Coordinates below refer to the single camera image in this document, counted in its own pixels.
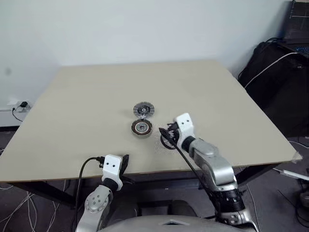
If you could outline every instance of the metal gear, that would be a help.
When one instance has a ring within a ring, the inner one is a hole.
[[[132,123],[132,133],[140,138],[147,138],[153,131],[153,125],[146,119],[138,119]]]
[[[142,101],[133,107],[133,113],[136,117],[145,119],[151,117],[155,112],[155,107],[149,102]]]

